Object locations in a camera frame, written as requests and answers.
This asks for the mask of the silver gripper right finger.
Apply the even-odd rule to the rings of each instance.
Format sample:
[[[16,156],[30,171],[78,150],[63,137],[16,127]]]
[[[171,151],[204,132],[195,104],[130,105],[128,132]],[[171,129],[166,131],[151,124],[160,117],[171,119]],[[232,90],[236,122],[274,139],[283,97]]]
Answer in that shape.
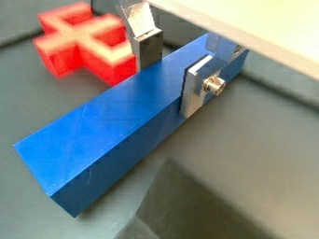
[[[224,67],[242,53],[242,47],[230,39],[210,32],[206,39],[208,53],[184,71],[179,113],[190,118],[204,105],[207,96],[218,96],[226,88],[220,76]]]

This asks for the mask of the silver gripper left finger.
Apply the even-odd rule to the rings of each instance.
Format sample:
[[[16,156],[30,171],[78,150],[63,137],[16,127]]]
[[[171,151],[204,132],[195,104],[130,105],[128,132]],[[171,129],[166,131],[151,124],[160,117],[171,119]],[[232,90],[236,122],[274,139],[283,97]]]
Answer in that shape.
[[[150,4],[144,0],[118,0],[138,68],[143,70],[162,59],[163,31],[156,26]]]

